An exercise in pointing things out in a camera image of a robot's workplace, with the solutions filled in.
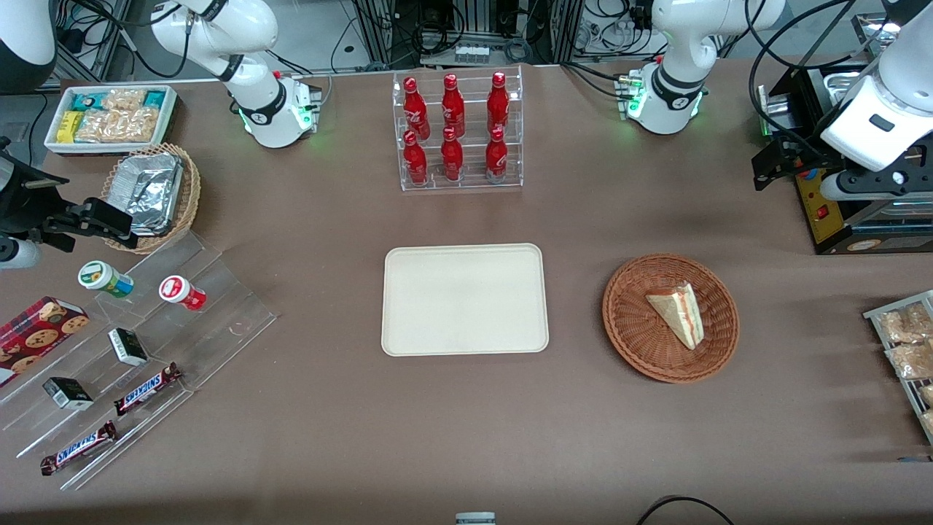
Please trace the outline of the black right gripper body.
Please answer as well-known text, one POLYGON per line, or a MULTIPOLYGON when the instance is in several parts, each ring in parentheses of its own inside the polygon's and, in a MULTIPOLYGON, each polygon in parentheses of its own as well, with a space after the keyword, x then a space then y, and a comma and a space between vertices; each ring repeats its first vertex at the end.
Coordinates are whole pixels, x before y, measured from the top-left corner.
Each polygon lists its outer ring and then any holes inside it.
POLYGON ((1 230, 8 236, 40 236, 47 220, 67 210, 59 186, 70 182, 20 162, 7 152, 9 139, 1 140, 1 230))

